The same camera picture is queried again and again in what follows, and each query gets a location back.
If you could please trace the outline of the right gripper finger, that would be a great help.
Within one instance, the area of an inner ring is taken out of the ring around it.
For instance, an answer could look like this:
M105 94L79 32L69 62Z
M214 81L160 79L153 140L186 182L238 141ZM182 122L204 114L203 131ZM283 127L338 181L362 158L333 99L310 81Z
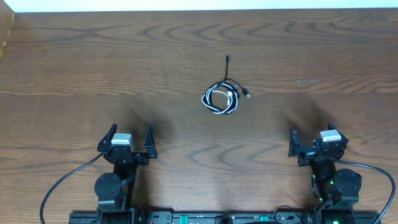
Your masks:
M290 129L289 157L297 157L301 152L301 144L297 136L297 131Z
M333 136L341 135L341 133L337 130L337 128L331 121L328 122L328 132L330 133L330 135Z

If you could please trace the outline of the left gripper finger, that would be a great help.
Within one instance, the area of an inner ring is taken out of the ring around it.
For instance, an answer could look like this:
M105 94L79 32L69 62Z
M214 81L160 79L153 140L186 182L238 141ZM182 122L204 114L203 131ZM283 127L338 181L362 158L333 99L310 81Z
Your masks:
M109 131L105 134L105 136L98 143L97 151L98 152L109 152L113 148L112 139L116 134L117 124L113 124Z
M155 141L153 138L152 126L148 125L146 132L146 140L144 143L146 153L149 158L157 158L157 148L155 146Z

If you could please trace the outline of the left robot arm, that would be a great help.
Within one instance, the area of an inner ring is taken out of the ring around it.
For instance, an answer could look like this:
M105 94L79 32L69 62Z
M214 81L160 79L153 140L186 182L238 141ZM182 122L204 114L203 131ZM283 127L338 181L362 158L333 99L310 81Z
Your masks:
M149 125L144 141L144 152L136 152L132 135L116 131L113 124L98 143L97 150L113 165L113 171L99 176L95 182L98 197L97 223L146 223L142 210L130 207L132 191L139 166L149 165L157 158L157 149Z

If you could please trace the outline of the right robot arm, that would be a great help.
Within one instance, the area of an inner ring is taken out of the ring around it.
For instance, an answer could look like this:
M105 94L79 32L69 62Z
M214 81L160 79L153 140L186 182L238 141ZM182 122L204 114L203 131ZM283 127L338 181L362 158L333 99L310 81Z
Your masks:
M312 192L320 200L318 206L305 212L303 223L355 223L353 205L359 201L362 177L351 169L338 170L349 140L332 122L320 132L313 146L303 147L298 131L290 129L289 157L296 157L300 167L312 170Z

